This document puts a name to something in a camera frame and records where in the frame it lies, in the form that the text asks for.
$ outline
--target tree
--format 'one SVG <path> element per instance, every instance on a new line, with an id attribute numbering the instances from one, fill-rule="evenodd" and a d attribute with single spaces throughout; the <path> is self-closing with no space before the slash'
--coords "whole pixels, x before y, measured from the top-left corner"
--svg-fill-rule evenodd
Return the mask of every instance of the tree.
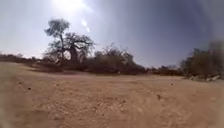
<path id="1" fill-rule="evenodd" d="M 49 28 L 45 32 L 54 37 L 54 41 L 49 44 L 45 57 L 69 69 L 77 69 L 81 63 L 84 64 L 93 49 L 93 41 L 85 35 L 65 32 L 69 23 L 63 19 L 53 19 L 48 24 Z"/>
<path id="2" fill-rule="evenodd" d="M 46 34 L 55 38 L 55 41 L 50 44 L 54 50 L 50 52 L 52 54 L 60 53 L 60 61 L 63 63 L 65 52 L 64 34 L 65 30 L 69 28 L 69 22 L 64 19 L 52 19 L 48 22 L 48 25 L 49 28 L 45 30 Z"/>
<path id="3" fill-rule="evenodd" d="M 94 45 L 94 42 L 88 36 L 80 36 L 76 33 L 66 33 L 65 42 L 66 50 L 70 53 L 70 62 L 74 66 L 84 61 Z"/>

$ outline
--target sunlight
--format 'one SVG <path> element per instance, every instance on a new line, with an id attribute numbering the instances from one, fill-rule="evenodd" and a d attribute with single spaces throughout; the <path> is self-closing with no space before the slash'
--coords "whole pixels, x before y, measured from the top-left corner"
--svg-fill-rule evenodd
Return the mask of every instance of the sunlight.
<path id="1" fill-rule="evenodd" d="M 52 3 L 64 15 L 72 15 L 84 7 L 83 0 L 52 0 Z"/>

